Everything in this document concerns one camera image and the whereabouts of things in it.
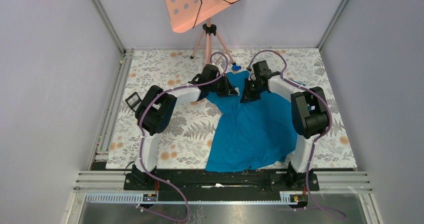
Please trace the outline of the blue t-shirt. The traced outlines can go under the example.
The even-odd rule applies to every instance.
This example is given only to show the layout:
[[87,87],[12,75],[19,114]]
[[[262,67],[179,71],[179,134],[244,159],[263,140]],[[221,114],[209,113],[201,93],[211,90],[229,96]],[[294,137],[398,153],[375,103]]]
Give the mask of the blue t-shirt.
[[291,103],[267,91],[260,99],[242,103],[241,96],[207,99],[222,113],[205,167],[211,172],[254,170],[284,162],[297,144]]

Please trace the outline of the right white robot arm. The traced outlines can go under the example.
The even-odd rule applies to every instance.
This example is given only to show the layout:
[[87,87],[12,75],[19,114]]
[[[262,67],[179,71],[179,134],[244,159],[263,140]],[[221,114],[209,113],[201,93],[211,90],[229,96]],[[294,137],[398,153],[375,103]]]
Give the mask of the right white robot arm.
[[316,141],[331,128],[332,115],[322,88],[305,86],[287,79],[281,72],[273,72],[266,61],[259,61],[247,68],[241,102],[260,99],[267,91],[277,94],[291,104],[291,118],[297,133],[297,142],[292,160],[288,164],[285,183],[294,190],[301,189],[312,178],[311,159]]

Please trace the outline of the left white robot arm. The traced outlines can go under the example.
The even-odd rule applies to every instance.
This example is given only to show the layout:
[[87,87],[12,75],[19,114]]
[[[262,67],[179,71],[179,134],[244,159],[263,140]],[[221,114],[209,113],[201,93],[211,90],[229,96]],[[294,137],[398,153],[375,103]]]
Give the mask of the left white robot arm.
[[125,103],[134,111],[141,131],[138,160],[134,162],[133,169],[140,171],[135,181],[142,189],[150,189],[155,183],[152,171],[158,163],[156,151],[160,135],[168,127],[175,106],[200,101],[210,93],[224,98],[238,96],[239,90],[231,85],[227,74],[219,67],[207,64],[185,86],[164,90],[153,85],[143,98],[133,92],[125,99]]

